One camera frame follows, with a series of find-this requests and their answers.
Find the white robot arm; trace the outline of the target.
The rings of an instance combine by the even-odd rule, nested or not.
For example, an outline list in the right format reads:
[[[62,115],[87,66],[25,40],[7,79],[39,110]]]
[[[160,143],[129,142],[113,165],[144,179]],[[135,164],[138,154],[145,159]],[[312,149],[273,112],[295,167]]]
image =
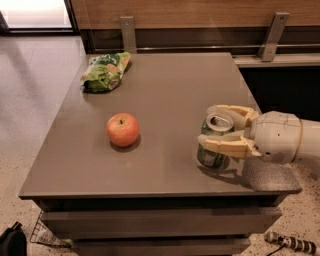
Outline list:
[[[219,114],[231,120],[234,128],[225,135],[199,135],[199,144],[208,151],[233,158],[258,157],[277,164],[319,167],[320,123],[317,121],[277,111],[260,114],[236,105],[214,105],[207,109],[207,114],[208,118]]]

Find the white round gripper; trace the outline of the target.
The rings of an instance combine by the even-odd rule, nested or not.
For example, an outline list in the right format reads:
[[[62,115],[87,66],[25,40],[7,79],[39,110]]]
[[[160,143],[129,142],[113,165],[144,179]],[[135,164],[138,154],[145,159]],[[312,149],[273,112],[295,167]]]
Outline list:
[[[253,108],[238,105],[213,105],[207,113],[229,116],[236,130],[252,126],[250,139],[242,131],[219,136],[217,141],[201,134],[198,142],[206,149],[234,158],[259,157],[277,164],[294,159],[301,137],[301,122],[294,114],[271,111],[260,115]]]

